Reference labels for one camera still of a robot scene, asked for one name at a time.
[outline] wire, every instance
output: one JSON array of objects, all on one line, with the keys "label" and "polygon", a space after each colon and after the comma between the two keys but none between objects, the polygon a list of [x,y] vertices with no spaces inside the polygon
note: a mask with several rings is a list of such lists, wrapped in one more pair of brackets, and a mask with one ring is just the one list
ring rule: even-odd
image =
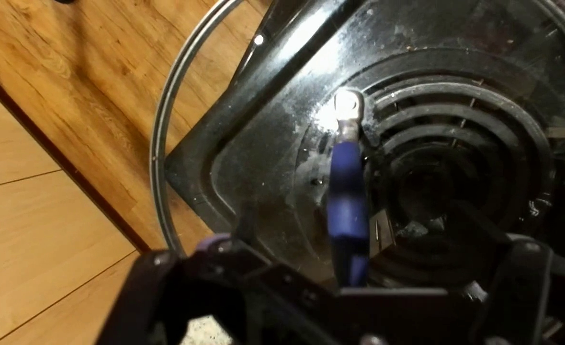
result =
[{"label": "wire", "polygon": [[202,20],[202,24],[192,31],[177,62],[171,68],[171,76],[165,83],[163,97],[156,114],[154,137],[152,137],[152,148],[150,148],[150,158],[152,158],[150,185],[152,185],[158,221],[163,231],[165,242],[169,250],[181,258],[184,258],[186,252],[177,235],[177,229],[171,217],[171,208],[167,204],[165,148],[167,148],[169,122],[171,122],[177,95],[182,87],[188,68],[192,66],[194,58],[200,54],[205,41],[211,37],[211,33],[230,16],[230,12],[236,7],[240,7],[240,3],[242,0],[219,0]]}]

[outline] black plastic part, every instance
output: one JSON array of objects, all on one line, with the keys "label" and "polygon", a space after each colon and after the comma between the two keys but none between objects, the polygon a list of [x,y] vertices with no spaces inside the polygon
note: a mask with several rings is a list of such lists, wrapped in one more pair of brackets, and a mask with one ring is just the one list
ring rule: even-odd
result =
[{"label": "black plastic part", "polygon": [[[401,229],[464,200],[506,233],[556,235],[539,204],[560,189],[565,150],[565,5],[290,5],[272,5],[265,45],[167,162],[215,233],[251,214],[269,254],[315,281],[332,275],[322,204],[336,129],[322,106],[349,87],[366,95],[374,214],[387,208]],[[443,198],[405,189],[412,175]]]}]

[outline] wooden floor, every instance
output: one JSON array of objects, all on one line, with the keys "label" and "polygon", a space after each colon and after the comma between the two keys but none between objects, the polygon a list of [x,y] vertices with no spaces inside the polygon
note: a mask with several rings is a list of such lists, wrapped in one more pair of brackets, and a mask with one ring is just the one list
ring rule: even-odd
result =
[{"label": "wooden floor", "polygon": [[135,258],[0,106],[0,344],[92,344]]},{"label": "wooden floor", "polygon": [[[169,146],[221,97],[267,3],[246,0],[204,49]],[[163,246],[148,185],[156,106],[175,56],[213,5],[0,0],[0,87],[150,248]],[[188,250],[209,235],[184,204],[175,215]]]}]

